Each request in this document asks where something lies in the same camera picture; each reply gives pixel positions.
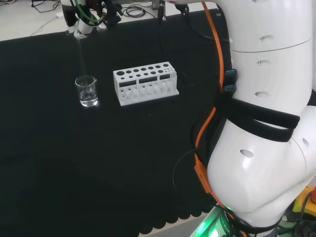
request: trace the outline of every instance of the black strap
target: black strap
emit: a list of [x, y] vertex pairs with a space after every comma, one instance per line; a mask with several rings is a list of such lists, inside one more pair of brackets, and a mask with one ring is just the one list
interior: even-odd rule
[[281, 219], [276, 222], [274, 225], [268, 226], [268, 227], [248, 227], [246, 225], [242, 225], [241, 223], [237, 222], [236, 220], [233, 220], [229, 215], [225, 215], [225, 217], [228, 219], [229, 223], [232, 223], [235, 228], [237, 228], [240, 231], [243, 231], [248, 234], [259, 234], [263, 232], [270, 231], [278, 226]]
[[299, 116], [263, 108], [233, 98], [230, 100], [230, 105], [231, 109], [237, 113], [239, 111], [249, 118], [285, 128], [295, 129], [300, 121]]
[[[299, 116], [252, 105], [233, 99], [225, 93], [217, 97], [215, 107], [241, 129], [276, 142], [288, 142], [300, 120]], [[285, 129], [274, 128], [259, 121]]]

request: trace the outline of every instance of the blue connector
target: blue connector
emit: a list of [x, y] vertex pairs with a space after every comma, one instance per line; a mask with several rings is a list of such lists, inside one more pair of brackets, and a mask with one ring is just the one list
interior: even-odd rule
[[225, 91], [236, 91], [236, 87], [234, 85], [227, 85], [224, 87]]
[[227, 76], [235, 76], [236, 75], [236, 70], [226, 71], [226, 75]]

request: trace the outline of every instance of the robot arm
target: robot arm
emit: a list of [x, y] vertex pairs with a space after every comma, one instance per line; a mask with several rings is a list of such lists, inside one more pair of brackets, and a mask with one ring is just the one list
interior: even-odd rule
[[[103, 25], [101, 29], [112, 27], [121, 20], [120, 16], [123, 15], [120, 6], [114, 4], [112, 0], [62, 0], [61, 3], [68, 26], [67, 34], [74, 34], [77, 39], [88, 37], [93, 28], [101, 24]], [[96, 10], [99, 19], [92, 15], [91, 8]]]
[[[238, 70], [233, 98], [301, 118], [287, 142], [226, 120], [208, 163], [208, 181], [221, 203], [251, 226], [268, 228], [316, 175], [316, 107], [306, 107], [312, 91], [312, 1], [212, 2], [225, 14], [232, 67]], [[219, 236], [227, 234], [219, 229]]]

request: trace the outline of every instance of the black table surface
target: black table surface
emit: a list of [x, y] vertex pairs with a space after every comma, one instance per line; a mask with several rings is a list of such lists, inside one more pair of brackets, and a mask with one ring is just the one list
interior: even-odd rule
[[[225, 20], [212, 10], [220, 38]], [[195, 27], [211, 35], [203, 12]], [[84, 108], [74, 80], [78, 45], [65, 33], [0, 42], [1, 237], [136, 237], [208, 212], [214, 200], [194, 172], [190, 132], [209, 114], [218, 84], [213, 41], [181, 16], [118, 24], [82, 40], [99, 105]], [[225, 65], [229, 44], [222, 42]], [[179, 96], [121, 107], [113, 71], [172, 61]]]

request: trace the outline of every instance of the water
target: water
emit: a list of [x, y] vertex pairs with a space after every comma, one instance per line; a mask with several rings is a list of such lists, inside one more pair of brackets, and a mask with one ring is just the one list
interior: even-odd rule
[[91, 107], [98, 104], [98, 96], [95, 92], [83, 91], [80, 94], [80, 103], [85, 107]]

